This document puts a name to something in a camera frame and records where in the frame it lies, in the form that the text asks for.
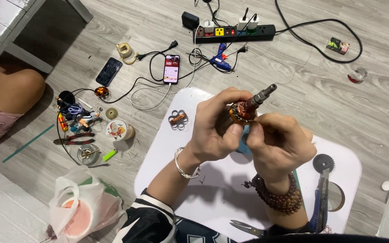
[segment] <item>silver bracelet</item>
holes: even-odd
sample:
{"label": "silver bracelet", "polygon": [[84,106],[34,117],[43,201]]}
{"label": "silver bracelet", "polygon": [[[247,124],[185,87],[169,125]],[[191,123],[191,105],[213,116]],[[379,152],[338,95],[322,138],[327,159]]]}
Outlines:
{"label": "silver bracelet", "polygon": [[[199,176],[199,173],[196,172],[196,175],[195,175],[195,176],[187,175],[187,174],[179,167],[179,164],[178,164],[178,161],[177,161],[179,152],[180,152],[181,150],[183,150],[184,148],[185,148],[185,147],[181,147],[181,148],[179,148],[179,149],[177,149],[177,150],[175,151],[175,165],[176,165],[176,168],[178,169],[179,173],[180,173],[183,177],[185,177],[185,178],[187,178],[187,179],[194,179],[194,178],[196,178],[196,177]],[[197,167],[197,171],[201,171],[201,166],[198,166],[198,167]]]}

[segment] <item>smartphone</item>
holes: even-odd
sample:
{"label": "smartphone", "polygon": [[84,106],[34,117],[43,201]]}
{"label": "smartphone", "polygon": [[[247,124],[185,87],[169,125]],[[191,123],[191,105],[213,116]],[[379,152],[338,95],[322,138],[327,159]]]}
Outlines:
{"label": "smartphone", "polygon": [[116,60],[115,58],[109,58],[108,62],[105,64],[95,80],[105,87],[109,86],[121,66],[122,62]]}
{"label": "smartphone", "polygon": [[164,83],[178,84],[179,60],[178,55],[166,55],[163,74]]}

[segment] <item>wooden bead bracelet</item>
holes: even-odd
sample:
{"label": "wooden bead bracelet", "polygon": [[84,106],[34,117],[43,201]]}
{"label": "wooden bead bracelet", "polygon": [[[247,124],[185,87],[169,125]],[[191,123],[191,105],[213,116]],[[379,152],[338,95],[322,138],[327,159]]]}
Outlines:
{"label": "wooden bead bracelet", "polygon": [[253,186],[259,197],[272,209],[286,214],[294,214],[298,212],[303,204],[303,197],[301,191],[296,186],[296,180],[294,175],[290,173],[289,177],[289,190],[284,195],[276,195],[271,193],[265,186],[264,179],[259,174],[256,174],[251,182],[244,182],[246,188]]}

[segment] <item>striped sleeve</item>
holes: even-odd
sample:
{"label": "striped sleeve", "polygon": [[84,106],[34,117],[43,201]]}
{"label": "striped sleeve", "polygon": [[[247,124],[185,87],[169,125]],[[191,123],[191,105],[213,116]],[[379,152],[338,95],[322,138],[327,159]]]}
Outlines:
{"label": "striped sleeve", "polygon": [[173,209],[145,189],[127,209],[128,219],[113,243],[174,243]]}

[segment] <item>plastic gear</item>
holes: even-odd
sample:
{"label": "plastic gear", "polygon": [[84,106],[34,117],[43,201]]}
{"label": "plastic gear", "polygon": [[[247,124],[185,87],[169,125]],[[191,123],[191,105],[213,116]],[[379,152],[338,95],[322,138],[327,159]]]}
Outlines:
{"label": "plastic gear", "polygon": [[318,154],[313,159],[313,168],[320,174],[322,174],[323,170],[328,168],[330,169],[330,172],[332,172],[334,167],[334,160],[327,154]]}
{"label": "plastic gear", "polygon": [[109,109],[106,110],[106,117],[107,117],[108,119],[113,120],[113,119],[115,119],[117,116],[118,116],[118,111],[117,111],[115,108],[111,107],[111,108],[109,108]]}

